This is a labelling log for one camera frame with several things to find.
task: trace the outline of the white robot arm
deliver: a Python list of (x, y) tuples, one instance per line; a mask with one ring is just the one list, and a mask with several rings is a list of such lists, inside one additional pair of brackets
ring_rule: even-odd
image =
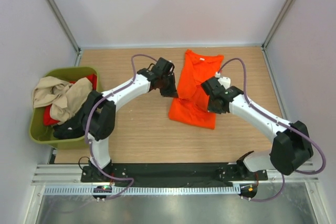
[(313, 156), (311, 144), (288, 129), (291, 127), (309, 136), (302, 122), (291, 123), (275, 116), (249, 99), (242, 90), (230, 86), (226, 77), (211, 77), (202, 83), (202, 88), (209, 95), (209, 112), (237, 115), (259, 129), (272, 143), (272, 150), (243, 155), (238, 160), (242, 165), (241, 173), (275, 168), (290, 175)]
[[(177, 97), (173, 71), (174, 65), (160, 58), (156, 64), (151, 64), (148, 68), (139, 70), (134, 78), (118, 87), (102, 93), (92, 91), (89, 94), (84, 104), (84, 117), (82, 119), (84, 129), (92, 107), (103, 97), (109, 96), (98, 107), (101, 111), (94, 112), (88, 134), (93, 155), (101, 169), (108, 171), (109, 166), (111, 166), (108, 144), (109, 135), (114, 129), (116, 112), (126, 103), (153, 89), (160, 89), (163, 97)], [(90, 157), (90, 163), (95, 166), (92, 157)]]

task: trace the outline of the wooden table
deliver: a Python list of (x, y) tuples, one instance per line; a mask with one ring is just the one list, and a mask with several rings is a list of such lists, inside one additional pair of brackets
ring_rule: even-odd
[[(225, 56), (224, 61), (240, 57), (247, 67), (248, 95), (270, 112), (280, 115), (279, 105), (259, 47), (190, 48), (201, 55)], [(148, 54), (175, 64), (176, 82), (184, 64), (186, 48), (85, 50), (81, 66), (93, 66), (108, 90), (132, 77), (130, 57)], [(136, 68), (147, 67), (151, 60), (137, 57)], [(243, 69), (232, 62), (222, 75), (232, 85), (243, 88)], [(115, 163), (233, 162), (248, 151), (271, 147), (257, 129), (232, 114), (217, 115), (216, 129), (209, 130), (171, 121), (168, 111), (172, 98), (158, 90), (126, 104), (117, 113), (116, 127), (110, 136), (109, 152)], [(88, 149), (58, 150), (55, 163), (77, 163), (89, 156)]]

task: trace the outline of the green basket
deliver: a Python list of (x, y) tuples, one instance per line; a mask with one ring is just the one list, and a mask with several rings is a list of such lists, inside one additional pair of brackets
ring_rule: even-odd
[[(100, 76), (98, 72), (92, 67), (71, 67), (71, 68), (60, 68), (55, 69), (45, 75), (53, 76), (65, 81), (77, 81), (90, 74), (95, 74), (97, 76), (97, 91), (102, 91), (102, 86), (100, 83)], [(57, 139), (53, 136), (53, 128), (51, 126), (44, 126), (43, 124), (43, 114), (45, 108), (36, 108), (33, 111), (33, 116), (31, 118), (29, 127), (30, 138), (38, 144), (49, 144), (54, 148), (58, 149), (78, 149), (85, 148), (87, 144), (84, 141), (84, 136), (79, 138), (71, 139)]]

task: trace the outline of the metal frame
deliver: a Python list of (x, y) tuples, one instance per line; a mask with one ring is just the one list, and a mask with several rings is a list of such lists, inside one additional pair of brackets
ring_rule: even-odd
[(295, 0), (286, 0), (285, 3), (283, 4), (278, 17), (275, 19), (271, 30), (269, 31), (268, 35), (266, 36), (265, 42), (263, 43), (263, 45), (261, 46), (263, 49), (266, 49), (267, 46), (269, 45), (270, 41), (272, 40), (273, 35), (275, 34), (276, 30), (278, 29), (279, 25), (281, 24), (281, 22), (283, 21), (284, 17), (286, 16), (286, 14), (288, 13), (290, 7), (292, 6), (292, 4), (294, 3)]
[(74, 36), (72, 35), (72, 32), (70, 31), (70, 28), (68, 27), (65, 19), (63, 18), (62, 13), (58, 9), (55, 0), (46, 0), (46, 1), (49, 4), (52, 12), (54, 13), (57, 21), (59, 22), (59, 24), (62, 27), (63, 31), (65, 32), (66, 36), (68, 37), (70, 43), (74, 47), (74, 50), (76, 51), (76, 53), (79, 54), (80, 48), (79, 48)]
[[(74, 50), (77, 52), (77, 57), (74, 65), (78, 66), (81, 61), (82, 51), (79, 48), (75, 38), (73, 37), (71, 30), (69, 29), (66, 21), (64, 20), (59, 8), (57, 7), (54, 0), (46, 0), (55, 14), (56, 19), (59, 21), (60, 26), (63, 28), (65, 34), (67, 35), (69, 41), (71, 42)], [(267, 47), (280, 26), (281, 22), (284, 20), (286, 14), (290, 10), (290, 7), (294, 3), (295, 0), (286, 0), (283, 7), (281, 8), (279, 15), (277, 16), (274, 24), (272, 25), (271, 30), (269, 31), (265, 42), (261, 45), (261, 49), (264, 54), (265, 63), (270, 74), (270, 78), (272, 81), (273, 88), (276, 93), (276, 97), (280, 106), (280, 110), (283, 118), (287, 118), (288, 113), (286, 112), (286, 107), (283, 103), (283, 99), (281, 98), (280, 92), (278, 90), (277, 81), (273, 75), (272, 66), (269, 62), (267, 56)], [(311, 162), (307, 162), (302, 166), (303, 170), (309, 171), (313, 170), (313, 164)], [(260, 181), (260, 183), (281, 183), (282, 179), (280, 173), (276, 170), (268, 170), (267, 171), (269, 180)], [(93, 184), (85, 184), (80, 182), (81, 170), (78, 165), (38, 165), (37, 169), (34, 173), (34, 177), (32, 180), (32, 185), (34, 187), (34, 191), (31, 196), (30, 206), (26, 214), (26, 224), (35, 223), (38, 216), (39, 207), (42, 201), (42, 195), (46, 188), (49, 186), (57, 185), (57, 186), (92, 186)], [(249, 181), (241, 181), (234, 182), (235, 185), (239, 183), (248, 183)], [(319, 183), (317, 176), (307, 177), (302, 174), (293, 173), (291, 176), (286, 176), (287, 183), (301, 183), (305, 182), (306, 187), (309, 193), (309, 197), (311, 203), (313, 205), (317, 220), (319, 223), (332, 223), (330, 216), (328, 213), (330, 211), (329, 206), (326, 204), (325, 193), (324, 190)], [(106, 183), (96, 183), (95, 185), (104, 185)]]

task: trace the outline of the cable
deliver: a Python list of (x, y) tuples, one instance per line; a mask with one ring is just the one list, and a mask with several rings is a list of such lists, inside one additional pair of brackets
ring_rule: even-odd
[(284, 190), (285, 188), (285, 177), (283, 174), (281, 174), (282, 176), (282, 185), (281, 185), (281, 188), (280, 190), (277, 192), (277, 194), (275, 194), (274, 196), (270, 197), (270, 198), (267, 198), (267, 199), (251, 199), (251, 198), (248, 198), (248, 197), (244, 197), (244, 196), (241, 196), (240, 198), (242, 199), (246, 199), (248, 201), (253, 201), (253, 202), (268, 202), (270, 200), (273, 200), (275, 199), (276, 197), (278, 197)]
[(80, 158), (79, 158), (79, 160), (78, 160), (78, 166), (79, 166), (79, 168), (80, 168), (81, 170), (83, 170), (83, 168), (80, 166), (80, 161), (81, 161), (82, 158), (84, 158), (84, 157), (86, 157), (88, 160), (90, 160), (90, 158), (87, 157), (87, 156), (83, 156), (83, 157), (80, 157)]
[[(301, 174), (306, 174), (306, 175), (315, 175), (315, 174), (318, 174), (318, 173), (321, 173), (325, 167), (326, 167), (326, 164), (327, 164), (327, 160), (326, 160), (326, 157), (322, 151), (322, 149), (317, 145), (317, 143), (315, 143), (310, 137), (304, 135), (303, 133), (299, 132), (298, 130), (294, 129), (293, 127), (291, 126), (288, 126), (284, 123), (281, 123), (281, 122), (278, 122), (276, 119), (272, 118), (271, 116), (269, 116), (268, 114), (266, 114), (265, 112), (261, 111), (260, 109), (258, 109), (257, 107), (255, 107), (253, 105), (253, 103), (251, 103), (251, 101), (249, 100), (248, 96), (247, 96), (247, 73), (246, 73), (246, 66), (245, 66), (245, 63), (243, 62), (242, 59), (240, 58), (233, 58), (233, 59), (230, 59), (228, 60), (227, 62), (225, 62), (221, 68), (218, 70), (217, 73), (220, 73), (221, 70), (227, 65), (229, 64), (231, 61), (234, 61), (234, 60), (238, 60), (242, 67), (243, 67), (243, 72), (244, 72), (244, 98), (247, 102), (247, 104), (253, 108), (255, 111), (257, 111), (259, 114), (263, 115), (265, 118), (271, 120), (272, 122), (275, 122), (277, 123), (278, 125), (280, 126), (283, 126), (287, 129), (289, 129), (290, 131), (293, 131), (294, 133), (298, 134), (299, 136), (303, 137), (305, 140), (307, 140), (309, 143), (311, 143), (317, 150), (318, 152), (320, 153), (321, 155), (321, 158), (322, 158), (322, 165), (321, 167), (318, 169), (318, 170), (315, 170), (313, 172), (304, 172), (304, 171), (301, 171), (301, 170), (295, 170), (297, 173), (301, 173)], [(281, 174), (282, 176), (282, 187), (280, 189), (280, 191), (275, 194), (273, 197), (271, 198), (268, 198), (268, 199), (248, 199), (246, 197), (243, 197), (243, 198), (246, 198), (248, 200), (251, 200), (251, 201), (255, 201), (255, 202), (266, 202), (266, 201), (269, 201), (269, 200), (272, 200), (272, 199), (275, 199), (276, 197), (278, 197), (280, 195), (280, 193), (283, 191), (283, 188), (285, 187), (285, 177), (283, 174)]]

